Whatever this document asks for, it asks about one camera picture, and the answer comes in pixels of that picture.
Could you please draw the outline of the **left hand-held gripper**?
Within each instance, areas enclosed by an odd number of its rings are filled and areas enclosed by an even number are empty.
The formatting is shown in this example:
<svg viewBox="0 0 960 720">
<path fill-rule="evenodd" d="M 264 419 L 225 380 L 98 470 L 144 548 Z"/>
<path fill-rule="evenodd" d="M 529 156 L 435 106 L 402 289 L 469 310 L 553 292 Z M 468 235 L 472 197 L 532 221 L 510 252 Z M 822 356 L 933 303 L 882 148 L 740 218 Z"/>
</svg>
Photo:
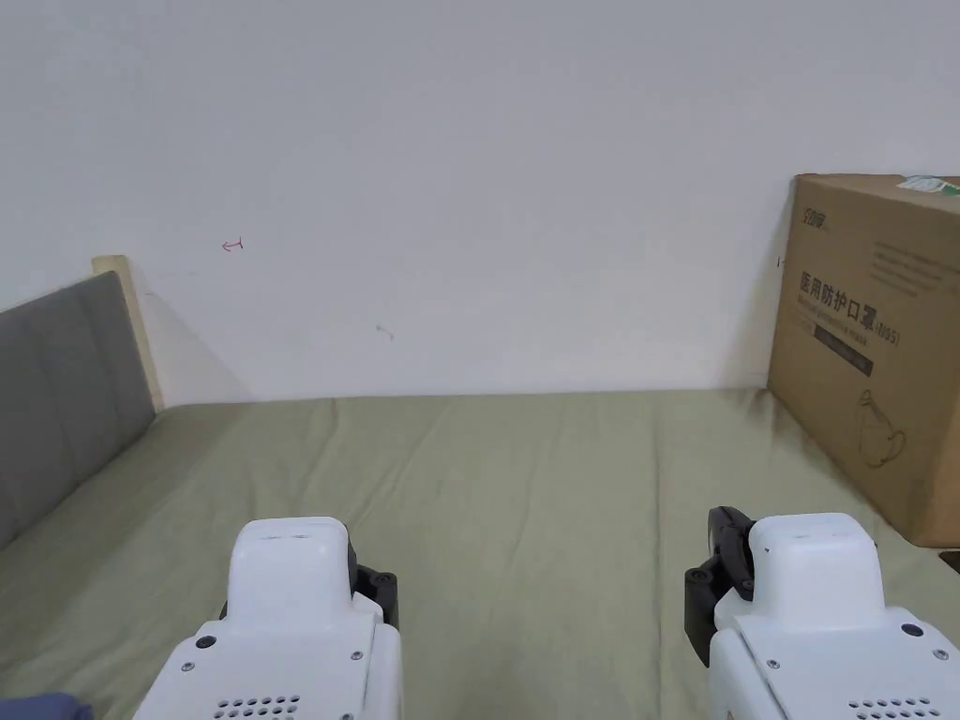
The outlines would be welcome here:
<svg viewBox="0 0 960 720">
<path fill-rule="evenodd" d="M 215 621 L 179 642 L 139 719 L 399 719 L 398 578 L 357 561 L 332 517 L 238 534 Z"/>
</svg>

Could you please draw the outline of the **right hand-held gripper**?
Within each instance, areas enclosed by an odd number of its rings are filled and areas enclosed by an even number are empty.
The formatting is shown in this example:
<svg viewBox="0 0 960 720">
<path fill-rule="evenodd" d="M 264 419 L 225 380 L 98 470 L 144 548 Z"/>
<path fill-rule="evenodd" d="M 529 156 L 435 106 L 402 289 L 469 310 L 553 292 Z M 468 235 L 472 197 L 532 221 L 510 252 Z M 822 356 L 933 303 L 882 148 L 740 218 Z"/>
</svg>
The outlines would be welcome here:
<svg viewBox="0 0 960 720">
<path fill-rule="evenodd" d="M 955 719 L 959 652 L 886 603 L 877 547 L 842 513 L 717 506 L 684 575 L 684 631 L 711 719 Z"/>
</svg>

